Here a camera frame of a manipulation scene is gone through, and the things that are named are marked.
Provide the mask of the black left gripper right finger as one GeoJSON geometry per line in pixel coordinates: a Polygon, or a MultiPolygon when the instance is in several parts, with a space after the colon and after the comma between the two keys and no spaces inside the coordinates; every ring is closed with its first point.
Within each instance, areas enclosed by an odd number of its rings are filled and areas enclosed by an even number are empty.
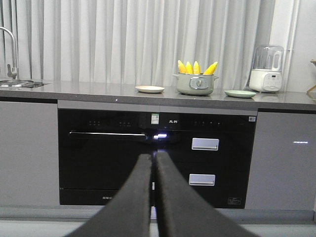
{"type": "Polygon", "coordinates": [[[156,156],[156,208],[161,237],[254,237],[207,203],[180,174],[170,156],[156,156]]]}

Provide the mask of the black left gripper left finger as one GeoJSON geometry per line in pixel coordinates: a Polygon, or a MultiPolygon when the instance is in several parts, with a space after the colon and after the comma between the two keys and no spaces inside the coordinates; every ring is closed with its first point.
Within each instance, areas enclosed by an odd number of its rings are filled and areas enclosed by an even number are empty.
{"type": "Polygon", "coordinates": [[[122,188],[91,219],[68,237],[148,237],[152,157],[141,154],[122,188]]]}

